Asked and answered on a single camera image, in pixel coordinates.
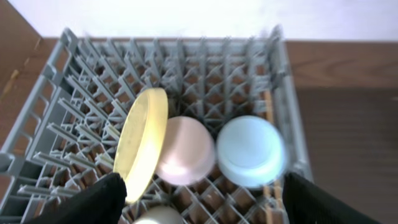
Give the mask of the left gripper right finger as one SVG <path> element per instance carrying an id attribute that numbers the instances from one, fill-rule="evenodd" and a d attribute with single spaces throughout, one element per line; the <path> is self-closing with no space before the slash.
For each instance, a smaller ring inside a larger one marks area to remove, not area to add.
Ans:
<path id="1" fill-rule="evenodd" d="M 284 177 L 282 200 L 291 223 L 378 224 L 295 172 Z"/>

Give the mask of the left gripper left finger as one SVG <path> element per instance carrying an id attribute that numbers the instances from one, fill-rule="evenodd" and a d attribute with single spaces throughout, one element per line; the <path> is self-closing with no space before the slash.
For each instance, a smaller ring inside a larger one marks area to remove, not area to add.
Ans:
<path id="1" fill-rule="evenodd" d="M 28 224 L 117 224 L 127 196 L 126 185 L 117 173 L 74 195 L 54 211 L 29 220 Z"/>

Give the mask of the white paper cup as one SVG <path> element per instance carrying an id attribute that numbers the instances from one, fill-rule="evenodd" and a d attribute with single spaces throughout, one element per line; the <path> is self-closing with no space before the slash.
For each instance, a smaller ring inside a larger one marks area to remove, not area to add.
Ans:
<path id="1" fill-rule="evenodd" d="M 184 224 L 183 217 L 174 208 L 157 206 L 141 215 L 133 224 Z"/>

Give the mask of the yellow plate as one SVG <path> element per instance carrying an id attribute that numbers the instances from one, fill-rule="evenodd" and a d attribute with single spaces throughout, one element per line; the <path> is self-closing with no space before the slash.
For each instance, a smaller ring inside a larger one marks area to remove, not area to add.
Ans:
<path id="1" fill-rule="evenodd" d="M 144 90 L 129 110 L 113 167 L 126 185 L 127 203 L 135 203 L 142 197 L 154 175 L 165 139 L 168 115 L 168 98 L 162 88 Z"/>

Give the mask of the light blue bowl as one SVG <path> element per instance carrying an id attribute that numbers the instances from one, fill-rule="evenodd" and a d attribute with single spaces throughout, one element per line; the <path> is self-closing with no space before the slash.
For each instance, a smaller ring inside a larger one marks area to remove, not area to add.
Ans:
<path id="1" fill-rule="evenodd" d="M 259 189 L 284 174 L 289 154 L 279 130 L 258 116 L 228 121 L 216 139 L 218 167 L 232 183 Z"/>

